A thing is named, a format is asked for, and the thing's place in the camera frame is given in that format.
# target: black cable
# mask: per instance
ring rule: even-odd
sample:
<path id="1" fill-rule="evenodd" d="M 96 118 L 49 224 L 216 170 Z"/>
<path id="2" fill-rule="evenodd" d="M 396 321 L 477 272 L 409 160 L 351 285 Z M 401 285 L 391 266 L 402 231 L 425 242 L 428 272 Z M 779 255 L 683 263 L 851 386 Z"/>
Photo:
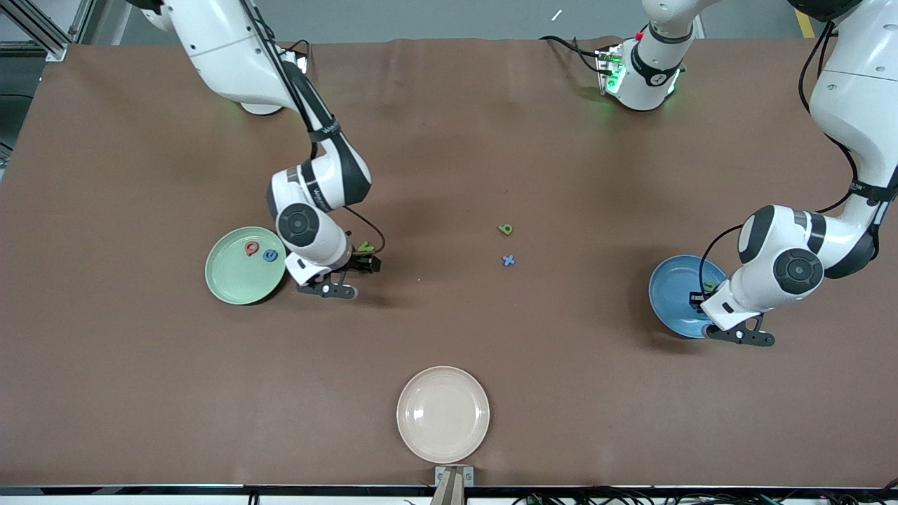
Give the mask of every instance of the black cable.
<path id="1" fill-rule="evenodd" d="M 701 261 L 699 261 L 699 292 L 701 293 L 701 296 L 703 298 L 705 298 L 706 300 L 708 299 L 708 292 L 705 291 L 705 279 L 703 276 L 704 268 L 705 268 L 705 260 L 707 260 L 708 255 L 711 254 L 711 249 L 714 248 L 714 244 L 716 244 L 721 238 L 733 233 L 734 231 L 736 231 L 740 228 L 742 228 L 742 225 L 733 226 L 732 228 L 726 230 L 722 234 L 714 237 L 714 240 L 712 240 L 711 243 L 708 244 L 708 249 L 705 249 L 705 253 L 701 255 Z"/>
<path id="2" fill-rule="evenodd" d="M 571 44 L 571 43 L 568 42 L 567 40 L 562 39 L 561 37 L 556 37 L 555 35 L 546 35 L 545 37 L 540 37 L 540 40 L 552 40 L 552 41 L 558 42 L 558 43 L 561 44 L 562 46 L 564 46 L 564 47 L 566 47 L 566 48 L 568 48 L 568 49 L 570 49 L 570 50 L 572 50 L 572 51 L 577 51 L 577 52 L 579 52 L 580 54 L 582 54 L 582 55 L 584 55 L 584 56 L 595 56 L 595 53 L 594 53 L 594 52 L 583 50 L 583 49 L 581 49 L 580 47 L 575 46 L 574 44 Z M 600 47 L 600 48 L 598 48 L 598 49 L 595 49 L 595 51 L 604 51 L 604 50 L 607 50 L 607 49 L 609 49 L 609 48 L 611 48 L 611 47 L 613 47 L 613 46 L 617 46 L 617 45 L 618 45 L 618 44 L 611 44 L 611 45 L 609 45 L 609 46 L 602 46 L 602 47 Z"/>
<path id="3" fill-rule="evenodd" d="M 832 38 L 832 31 L 835 30 L 835 23 L 829 21 L 823 27 L 823 33 L 825 33 L 825 37 L 823 38 L 823 45 L 820 47 L 820 57 L 817 59 L 817 77 L 820 77 L 820 74 L 823 73 L 823 62 L 826 58 L 826 46 L 830 43 L 830 39 Z"/>
<path id="4" fill-rule="evenodd" d="M 592 70 L 593 72 L 596 72 L 597 74 L 601 74 L 601 75 L 611 75 L 612 74 L 611 70 L 603 70 L 601 68 L 597 68 L 595 66 L 590 65 L 589 62 L 586 61 L 586 57 L 583 56 L 584 51 L 581 50 L 580 46 L 577 45 L 577 37 L 574 37 L 574 51 L 576 51 L 577 55 L 580 56 L 580 61 L 582 61 L 583 64 L 586 65 L 586 67 L 589 68 L 590 70 Z"/>
<path id="5" fill-rule="evenodd" d="M 289 52 L 289 51 L 294 50 L 294 49 L 296 48 L 296 46 L 302 44 L 303 42 L 305 42 L 305 52 L 304 52 L 304 53 L 299 53 L 299 54 L 301 54 L 301 55 L 303 55 L 303 56 L 309 56 L 309 53 L 312 52 L 312 44 L 309 43 L 309 41 L 306 40 L 306 39 L 300 39 L 300 40 L 297 40 L 296 42 L 293 43 L 292 46 L 290 46 L 290 47 L 287 48 L 287 49 L 282 50 L 282 51 L 280 52 L 280 54 L 285 54 L 285 53 L 287 53 L 287 52 Z"/>
<path id="6" fill-rule="evenodd" d="M 378 228 L 377 226 L 375 226 L 374 223 L 369 221 L 367 219 L 367 217 L 362 216 L 361 214 L 356 212 L 356 210 L 354 208 L 351 208 L 349 205 L 345 205 L 345 206 L 343 206 L 343 208 L 348 210 L 349 212 L 351 212 L 355 217 L 358 217 L 359 219 L 361 219 L 366 225 L 370 226 L 371 229 L 373 229 L 378 234 L 378 236 L 381 237 L 381 246 L 378 247 L 377 249 L 374 249 L 373 252 L 354 252 L 354 254 L 356 256 L 374 256 L 375 254 L 379 253 L 380 251 L 383 251 L 383 249 L 387 246 L 387 238 L 385 236 L 383 236 L 383 232 L 381 231 L 381 229 Z"/>
<path id="7" fill-rule="evenodd" d="M 597 74 L 602 74 L 602 75 L 611 75 L 612 74 L 608 70 L 602 70 L 600 68 L 590 65 L 589 62 L 586 61 L 585 57 L 591 56 L 591 57 L 595 58 L 596 51 L 604 51 L 612 46 L 616 46 L 617 44 L 612 44 L 611 46 L 602 46 L 602 47 L 594 49 L 592 51 L 587 51 L 587 50 L 581 49 L 580 46 L 577 44 L 577 37 L 574 37 L 573 43 L 568 42 L 568 41 L 562 39 L 561 37 L 556 37 L 554 35 L 546 35 L 545 37 L 540 37 L 540 40 L 553 40 L 555 42 L 560 43 L 562 46 L 576 52 L 577 55 L 580 56 L 580 60 L 583 61 L 583 64 L 586 65 L 586 67 L 589 68 L 590 70 L 592 70 L 593 72 L 596 72 Z"/>
<path id="8" fill-rule="evenodd" d="M 805 111 L 810 112 L 811 107 L 807 103 L 807 97 L 805 96 L 805 76 L 807 75 L 807 69 L 811 66 L 811 62 L 814 61 L 814 55 L 817 54 L 817 50 L 820 48 L 820 45 L 823 44 L 823 40 L 826 39 L 827 30 L 823 30 L 820 32 L 820 37 L 817 38 L 817 43 L 814 44 L 814 48 L 811 49 L 811 54 L 807 55 L 807 59 L 805 60 L 805 64 L 801 66 L 801 73 L 798 74 L 798 98 L 801 99 L 801 104 L 805 107 Z"/>

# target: robotic arm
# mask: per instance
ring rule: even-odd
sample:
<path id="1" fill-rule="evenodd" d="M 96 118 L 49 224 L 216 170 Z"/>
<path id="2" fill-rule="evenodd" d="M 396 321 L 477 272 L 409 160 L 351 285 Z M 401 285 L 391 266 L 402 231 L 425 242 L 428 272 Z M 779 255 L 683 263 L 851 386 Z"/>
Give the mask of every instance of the robotic arm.
<path id="1" fill-rule="evenodd" d="M 643 0 L 648 33 L 600 55 L 609 71 L 603 89 L 631 109 L 659 106 L 674 90 L 693 39 L 692 20 L 716 1 Z M 858 178 L 837 217 L 771 205 L 745 221 L 738 242 L 743 266 L 700 303 L 714 322 L 705 334 L 722 340 L 764 338 L 759 324 L 748 328 L 745 322 L 760 322 L 764 313 L 807 297 L 824 277 L 864 268 L 876 255 L 879 225 L 898 192 L 898 3 L 789 2 L 838 26 L 838 44 L 814 87 L 810 112 L 823 133 L 852 153 Z"/>
<path id="2" fill-rule="evenodd" d="M 701 304 L 716 325 L 708 334 L 747 334 L 743 321 L 807 297 L 824 277 L 863 269 L 876 254 L 898 190 L 898 4 L 852 4 L 836 19 L 839 42 L 810 101 L 817 126 L 858 162 L 845 209 L 837 217 L 782 206 L 752 214 L 739 235 L 743 266 Z"/>
<path id="3" fill-rule="evenodd" d="M 251 0 L 128 0 L 156 27 L 174 31 L 206 85 L 254 114 L 281 108 L 298 112 L 313 156 L 275 173 L 268 203 L 277 234 L 289 249 L 286 268 L 301 292 L 354 298 L 347 270 L 378 271 L 373 255 L 354 255 L 347 234 L 328 216 L 358 203 L 371 187 L 365 161 L 349 144 L 297 66 L 296 54 L 278 47 Z M 315 156 L 317 147 L 324 153 Z M 339 282 L 330 274 L 339 272 Z"/>

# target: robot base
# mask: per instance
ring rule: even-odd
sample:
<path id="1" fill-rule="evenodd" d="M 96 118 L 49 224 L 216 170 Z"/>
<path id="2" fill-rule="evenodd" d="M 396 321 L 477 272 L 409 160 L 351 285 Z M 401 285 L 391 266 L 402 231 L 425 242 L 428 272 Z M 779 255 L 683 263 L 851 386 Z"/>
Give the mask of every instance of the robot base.
<path id="1" fill-rule="evenodd" d="M 623 44 L 609 48 L 595 55 L 599 69 L 611 72 L 599 74 L 599 89 L 603 94 L 616 98 L 628 109 L 651 111 L 664 102 L 667 95 L 674 92 L 674 85 L 682 70 L 673 77 L 665 77 L 662 85 L 649 85 L 645 77 L 633 70 L 632 52 L 636 40 L 624 40 Z"/>
<path id="2" fill-rule="evenodd" d="M 250 114 L 257 116 L 268 116 L 283 109 L 280 105 L 265 105 L 262 103 L 241 103 L 240 106 Z"/>

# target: brown table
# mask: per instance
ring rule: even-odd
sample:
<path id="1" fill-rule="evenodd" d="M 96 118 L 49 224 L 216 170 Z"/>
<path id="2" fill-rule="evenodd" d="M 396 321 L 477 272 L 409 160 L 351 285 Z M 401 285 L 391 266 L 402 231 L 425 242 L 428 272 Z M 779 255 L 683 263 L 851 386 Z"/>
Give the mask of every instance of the brown table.
<path id="1" fill-rule="evenodd" d="M 316 47 L 374 175 L 357 208 L 388 235 L 383 272 L 353 303 L 285 283 L 229 306 L 206 255 L 271 226 L 301 121 L 244 113 L 178 48 L 72 47 L 0 184 L 0 483 L 430 482 L 395 407 L 439 364 L 489 395 L 481 484 L 885 483 L 894 220 L 874 264 L 770 314 L 769 349 L 678 340 L 647 301 L 662 259 L 845 191 L 796 97 L 809 49 L 699 41 L 671 100 L 636 113 L 546 42 Z M 733 271 L 735 239 L 712 259 Z"/>

